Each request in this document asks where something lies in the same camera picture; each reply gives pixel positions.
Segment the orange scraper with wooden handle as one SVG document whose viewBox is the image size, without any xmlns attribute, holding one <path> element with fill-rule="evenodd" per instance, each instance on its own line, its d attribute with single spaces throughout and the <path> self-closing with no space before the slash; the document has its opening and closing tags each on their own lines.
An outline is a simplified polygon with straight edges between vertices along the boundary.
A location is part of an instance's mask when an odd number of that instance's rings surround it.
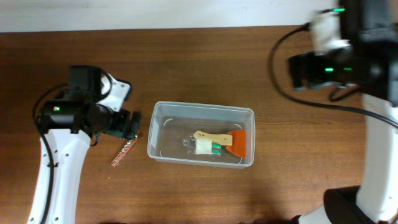
<svg viewBox="0 0 398 224">
<path fill-rule="evenodd" d="M 196 140 L 210 140 L 224 146 L 234 156 L 246 158 L 246 131 L 243 129 L 230 131 L 227 134 L 209 134 L 196 131 L 193 137 Z"/>
</svg>

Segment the clear case of screwdrivers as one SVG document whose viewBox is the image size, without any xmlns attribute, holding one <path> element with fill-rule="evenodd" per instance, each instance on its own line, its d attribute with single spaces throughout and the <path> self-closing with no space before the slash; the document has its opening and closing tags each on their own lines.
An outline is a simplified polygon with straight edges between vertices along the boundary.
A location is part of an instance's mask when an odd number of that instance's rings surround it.
<svg viewBox="0 0 398 224">
<path fill-rule="evenodd" d="M 196 140 L 193 134 L 183 140 L 183 146 L 187 148 L 189 154 L 193 155 L 221 156 L 222 154 L 222 145 L 210 140 Z"/>
</svg>

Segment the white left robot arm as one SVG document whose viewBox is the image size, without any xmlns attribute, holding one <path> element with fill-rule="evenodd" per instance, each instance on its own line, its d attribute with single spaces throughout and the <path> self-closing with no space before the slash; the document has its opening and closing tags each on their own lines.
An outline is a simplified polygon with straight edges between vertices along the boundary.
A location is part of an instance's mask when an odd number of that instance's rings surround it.
<svg viewBox="0 0 398 224">
<path fill-rule="evenodd" d="M 74 223 L 86 154 L 107 134 L 125 140 L 116 167 L 139 139 L 141 114 L 122 105 L 132 85 L 92 65 L 72 65 L 69 81 L 45 92 L 32 117 L 40 135 L 40 167 L 28 223 Z"/>
</svg>

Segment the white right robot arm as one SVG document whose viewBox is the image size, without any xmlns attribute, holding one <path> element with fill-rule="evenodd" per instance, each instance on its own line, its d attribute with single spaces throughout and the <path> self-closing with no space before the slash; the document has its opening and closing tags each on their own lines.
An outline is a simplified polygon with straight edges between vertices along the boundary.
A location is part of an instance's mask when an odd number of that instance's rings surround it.
<svg viewBox="0 0 398 224">
<path fill-rule="evenodd" d="M 336 85 L 325 108 L 366 119 L 359 186 L 330 189 L 323 204 L 295 223 L 397 222 L 397 31 L 387 1 L 340 1 L 301 26 L 314 49 L 289 59 L 293 87 Z M 362 108 L 340 106 L 338 90 L 360 93 Z"/>
</svg>

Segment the orange socket bit rail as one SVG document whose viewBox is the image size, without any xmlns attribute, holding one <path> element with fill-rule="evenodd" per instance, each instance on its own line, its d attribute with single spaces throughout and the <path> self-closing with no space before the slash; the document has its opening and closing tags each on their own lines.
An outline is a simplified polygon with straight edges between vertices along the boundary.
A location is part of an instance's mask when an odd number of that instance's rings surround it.
<svg viewBox="0 0 398 224">
<path fill-rule="evenodd" d="M 115 158 L 112 160 L 111 165 L 113 168 L 117 167 L 119 163 L 125 158 L 129 150 L 136 144 L 139 140 L 139 136 L 135 135 L 134 139 L 128 140 L 125 145 L 121 148 Z"/>
</svg>

